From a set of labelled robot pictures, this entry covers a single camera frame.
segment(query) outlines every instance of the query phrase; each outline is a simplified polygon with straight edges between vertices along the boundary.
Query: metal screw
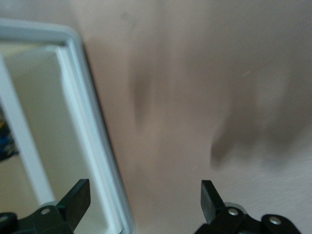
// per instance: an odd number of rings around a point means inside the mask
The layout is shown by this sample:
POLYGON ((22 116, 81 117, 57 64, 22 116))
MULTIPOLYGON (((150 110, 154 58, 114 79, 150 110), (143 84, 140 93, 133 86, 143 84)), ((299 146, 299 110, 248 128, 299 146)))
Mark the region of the metal screw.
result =
POLYGON ((45 208, 45 209, 43 209, 42 211, 41 211, 41 214, 42 215, 45 215, 45 214, 47 214, 47 213, 49 213, 50 212, 50 209, 49 208, 45 208))
POLYGON ((6 221, 9 217, 4 215, 2 217, 0 217, 0 223, 3 222, 3 221, 6 221))
POLYGON ((282 223, 282 221, 278 217, 275 217, 275 216, 271 216, 269 218, 269 221, 275 225, 280 225, 282 223))
POLYGON ((228 212, 229 212, 230 215, 233 215, 233 216, 238 215, 238 211, 236 209, 234 209, 234 208, 230 208, 228 210, 228 212))

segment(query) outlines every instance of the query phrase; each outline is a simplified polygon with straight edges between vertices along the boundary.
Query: blurry surface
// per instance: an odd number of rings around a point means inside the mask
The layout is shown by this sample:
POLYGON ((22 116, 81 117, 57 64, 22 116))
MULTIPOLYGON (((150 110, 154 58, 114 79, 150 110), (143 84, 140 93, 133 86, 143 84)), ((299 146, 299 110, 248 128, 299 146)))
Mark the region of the blurry surface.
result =
POLYGON ((311 1, 15 4, 80 32, 138 234, 193 233, 202 179, 309 233, 311 1))
POLYGON ((19 155, 0 163, 0 177, 0 213, 15 212, 23 218, 38 208, 19 155), (28 198, 26 202, 20 198, 21 194, 28 198))

